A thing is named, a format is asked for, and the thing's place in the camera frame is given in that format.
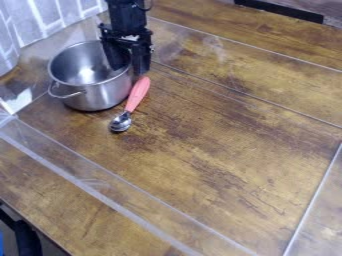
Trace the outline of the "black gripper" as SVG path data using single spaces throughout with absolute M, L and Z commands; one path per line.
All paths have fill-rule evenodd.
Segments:
M 112 70 L 130 65 L 130 53 L 119 45 L 132 47 L 132 67 L 136 76 L 150 71 L 152 55 L 152 31 L 147 28 L 147 12 L 154 2 L 144 0 L 106 0 L 110 23 L 102 23 L 102 45 Z

